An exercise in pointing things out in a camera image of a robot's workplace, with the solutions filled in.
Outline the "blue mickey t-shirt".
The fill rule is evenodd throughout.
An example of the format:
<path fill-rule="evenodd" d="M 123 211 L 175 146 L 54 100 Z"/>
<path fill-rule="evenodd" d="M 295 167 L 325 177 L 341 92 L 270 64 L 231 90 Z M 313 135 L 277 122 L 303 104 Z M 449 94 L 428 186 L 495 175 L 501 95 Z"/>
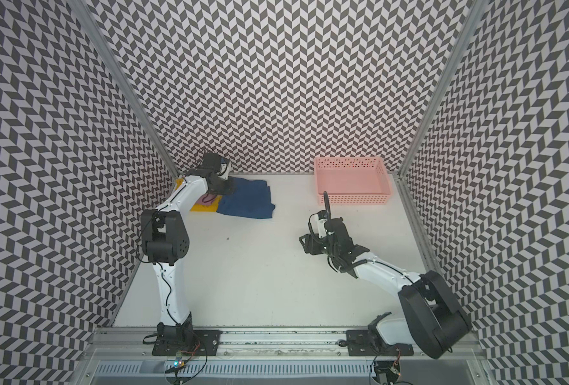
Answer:
<path fill-rule="evenodd" d="M 223 196 L 217 213 L 230 217 L 271 219 L 276 206 L 271 199 L 271 189 L 265 180 L 249 180 L 232 177 L 234 192 Z"/>

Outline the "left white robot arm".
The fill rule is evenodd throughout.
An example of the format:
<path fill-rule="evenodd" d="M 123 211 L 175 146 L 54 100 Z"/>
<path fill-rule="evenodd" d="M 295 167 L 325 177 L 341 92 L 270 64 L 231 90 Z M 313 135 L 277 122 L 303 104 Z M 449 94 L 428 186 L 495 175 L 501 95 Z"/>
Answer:
<path fill-rule="evenodd" d="M 163 203 L 141 213 L 139 260 L 152 265 L 157 276 L 160 335 L 172 333 L 178 339 L 193 336 L 191 311 L 182 293 L 183 259 L 191 248 L 185 219 L 201 197 L 232 193 L 231 169 L 231 160 L 206 152 L 198 166 L 179 177 Z"/>

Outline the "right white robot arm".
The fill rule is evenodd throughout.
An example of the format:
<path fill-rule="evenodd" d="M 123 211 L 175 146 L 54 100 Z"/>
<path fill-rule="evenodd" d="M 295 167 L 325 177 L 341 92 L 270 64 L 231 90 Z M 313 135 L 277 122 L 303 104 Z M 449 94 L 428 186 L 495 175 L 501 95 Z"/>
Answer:
<path fill-rule="evenodd" d="M 376 353 L 416 345 L 438 359 L 472 331 L 470 316 L 438 272 L 418 274 L 382 260 L 354 243 L 342 218 L 329 218 L 325 211 L 309 217 L 308 229 L 299 238 L 305 253 L 326 255 L 336 273 L 370 282 L 398 300 L 398 315 L 387 311 L 368 325 Z"/>

